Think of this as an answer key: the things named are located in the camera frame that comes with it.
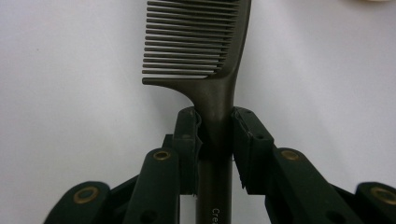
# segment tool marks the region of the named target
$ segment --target comb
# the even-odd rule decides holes
[[[230,116],[249,11],[250,0],[148,1],[143,84],[185,94],[202,118],[198,224],[231,223]]]

